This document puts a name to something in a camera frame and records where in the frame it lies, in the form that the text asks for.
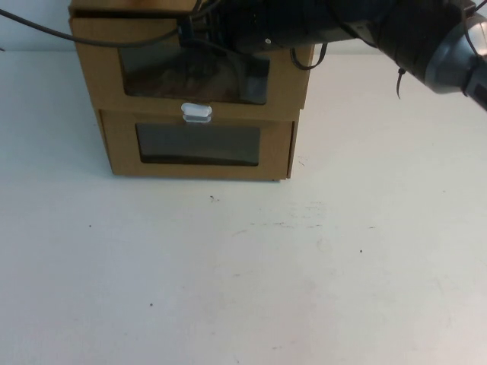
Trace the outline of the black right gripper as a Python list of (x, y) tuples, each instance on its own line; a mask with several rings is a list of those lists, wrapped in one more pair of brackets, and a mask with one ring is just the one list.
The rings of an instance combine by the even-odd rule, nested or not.
[(238, 53), (258, 53), (269, 49), (266, 1), (214, 1), (204, 3), (193, 19), (177, 20), (180, 43), (198, 38), (212, 41)]

